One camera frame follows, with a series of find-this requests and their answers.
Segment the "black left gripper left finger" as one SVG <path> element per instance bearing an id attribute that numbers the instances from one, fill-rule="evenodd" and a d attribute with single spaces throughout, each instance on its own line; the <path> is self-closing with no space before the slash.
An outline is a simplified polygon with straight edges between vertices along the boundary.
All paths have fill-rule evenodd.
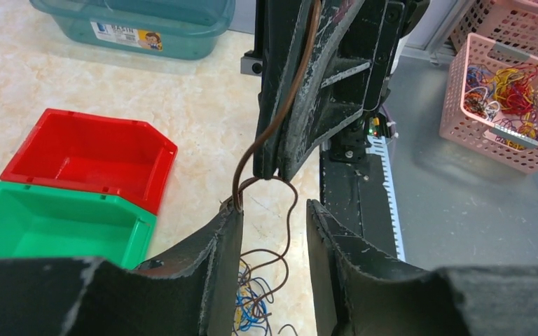
<path id="1" fill-rule="evenodd" d="M 225 206 L 134 270 L 98 257 L 0 259 L 0 335 L 229 335 L 242 229 Z"/>

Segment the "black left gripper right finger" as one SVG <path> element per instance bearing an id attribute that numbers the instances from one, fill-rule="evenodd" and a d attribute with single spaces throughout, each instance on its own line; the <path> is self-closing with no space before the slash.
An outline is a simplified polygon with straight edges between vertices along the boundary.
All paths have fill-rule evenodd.
<path id="1" fill-rule="evenodd" d="M 538 335 L 538 266 L 412 266 L 306 206 L 319 335 Z"/>

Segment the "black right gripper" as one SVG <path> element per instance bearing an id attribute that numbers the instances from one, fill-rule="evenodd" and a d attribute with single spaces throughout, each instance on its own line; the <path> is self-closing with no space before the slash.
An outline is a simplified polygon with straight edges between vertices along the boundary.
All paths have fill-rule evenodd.
<path id="1" fill-rule="evenodd" d="M 390 137 L 381 109 L 394 60 L 428 7 L 428 1 L 323 1 L 315 33 L 314 1 L 267 1 L 256 134 L 287 112 L 255 150 L 254 175 L 290 181 L 318 145 L 363 110 L 366 133 Z M 312 53 L 301 66 L 309 35 L 315 35 Z M 298 70 L 305 73 L 295 86 Z"/>

